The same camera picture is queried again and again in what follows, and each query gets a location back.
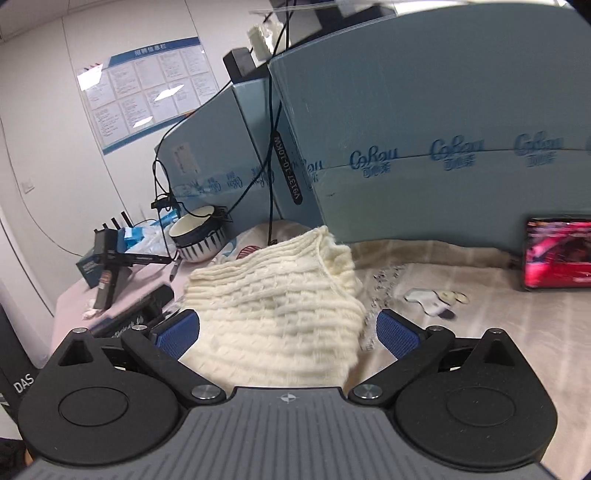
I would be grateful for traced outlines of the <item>cream knitted sweater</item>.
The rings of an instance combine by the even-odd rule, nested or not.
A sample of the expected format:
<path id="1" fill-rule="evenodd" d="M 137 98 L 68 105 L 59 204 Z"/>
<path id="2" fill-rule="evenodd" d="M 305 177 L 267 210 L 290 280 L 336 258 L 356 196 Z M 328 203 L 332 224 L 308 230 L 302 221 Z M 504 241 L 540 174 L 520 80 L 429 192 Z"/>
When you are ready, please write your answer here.
<path id="1" fill-rule="evenodd" d="M 200 331 L 180 361 L 226 391 L 342 387 L 358 363 L 361 289 L 351 249 L 325 226 L 195 269 L 182 305 Z"/>

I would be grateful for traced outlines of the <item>beige printed bed sheet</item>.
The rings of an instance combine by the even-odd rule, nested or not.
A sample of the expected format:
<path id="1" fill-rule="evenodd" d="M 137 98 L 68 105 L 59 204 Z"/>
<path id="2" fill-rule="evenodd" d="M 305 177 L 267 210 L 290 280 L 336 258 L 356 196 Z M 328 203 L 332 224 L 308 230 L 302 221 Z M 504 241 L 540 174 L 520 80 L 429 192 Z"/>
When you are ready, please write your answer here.
<path id="1" fill-rule="evenodd" d="M 516 257 L 494 248 L 440 241 L 380 240 L 351 247 L 367 313 L 359 361 L 346 389 L 393 363 L 376 333 L 391 309 L 421 327 L 459 337 L 505 330 L 551 396 L 558 427 L 543 462 L 561 479 L 590 471 L 590 293 L 525 291 Z"/>

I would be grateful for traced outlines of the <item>blue tissue pack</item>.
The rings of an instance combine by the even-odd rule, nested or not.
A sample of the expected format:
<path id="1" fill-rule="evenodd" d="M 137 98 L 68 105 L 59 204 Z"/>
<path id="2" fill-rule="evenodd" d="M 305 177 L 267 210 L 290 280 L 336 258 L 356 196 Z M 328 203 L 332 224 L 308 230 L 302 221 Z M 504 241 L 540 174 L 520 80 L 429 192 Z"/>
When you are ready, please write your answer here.
<path id="1" fill-rule="evenodd" d="M 140 226 L 122 228 L 118 231 L 117 249 L 121 253 L 127 253 L 143 238 Z M 76 267 L 89 289 L 98 286 L 103 267 L 98 263 L 98 255 L 94 253 L 94 248 L 77 261 Z"/>

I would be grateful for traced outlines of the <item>striped ceramic bowl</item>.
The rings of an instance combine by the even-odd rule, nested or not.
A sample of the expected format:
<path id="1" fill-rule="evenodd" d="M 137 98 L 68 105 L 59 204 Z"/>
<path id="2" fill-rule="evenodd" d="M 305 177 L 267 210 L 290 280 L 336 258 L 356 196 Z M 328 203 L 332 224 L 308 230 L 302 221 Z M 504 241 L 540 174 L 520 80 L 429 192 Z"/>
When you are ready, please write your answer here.
<path id="1" fill-rule="evenodd" d="M 190 211 L 170 228 L 169 236 L 183 261 L 204 263 L 211 260 L 226 244 L 224 213 L 221 208 L 206 205 Z"/>

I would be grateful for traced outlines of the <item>smartphone showing video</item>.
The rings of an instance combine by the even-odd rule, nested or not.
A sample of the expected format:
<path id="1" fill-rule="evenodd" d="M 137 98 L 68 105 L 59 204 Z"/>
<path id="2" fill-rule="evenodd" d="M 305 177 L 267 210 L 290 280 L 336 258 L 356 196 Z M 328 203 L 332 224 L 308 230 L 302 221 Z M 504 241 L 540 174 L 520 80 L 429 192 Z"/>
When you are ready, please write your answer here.
<path id="1" fill-rule="evenodd" d="M 590 218 L 531 217 L 525 224 L 526 290 L 590 289 Z"/>

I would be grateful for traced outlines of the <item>large blue cardboard box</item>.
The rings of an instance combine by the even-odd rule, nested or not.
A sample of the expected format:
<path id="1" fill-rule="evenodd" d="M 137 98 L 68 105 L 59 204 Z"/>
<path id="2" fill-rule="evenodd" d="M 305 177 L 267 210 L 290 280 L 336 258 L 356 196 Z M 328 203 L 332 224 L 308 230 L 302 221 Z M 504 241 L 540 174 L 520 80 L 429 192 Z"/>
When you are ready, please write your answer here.
<path id="1" fill-rule="evenodd" d="M 342 242 L 517 251 L 527 219 L 590 212 L 590 26 L 574 10 L 384 18 L 294 48 L 270 72 Z"/>

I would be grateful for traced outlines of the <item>wall notice board poster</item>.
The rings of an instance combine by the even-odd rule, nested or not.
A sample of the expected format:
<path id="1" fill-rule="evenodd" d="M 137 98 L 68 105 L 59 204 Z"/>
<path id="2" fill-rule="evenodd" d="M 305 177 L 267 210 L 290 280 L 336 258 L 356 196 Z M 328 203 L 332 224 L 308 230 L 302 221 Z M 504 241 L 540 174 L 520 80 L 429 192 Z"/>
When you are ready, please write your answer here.
<path id="1" fill-rule="evenodd" d="M 171 125 L 219 90 L 197 37 L 115 55 L 80 70 L 77 81 L 103 154 Z"/>

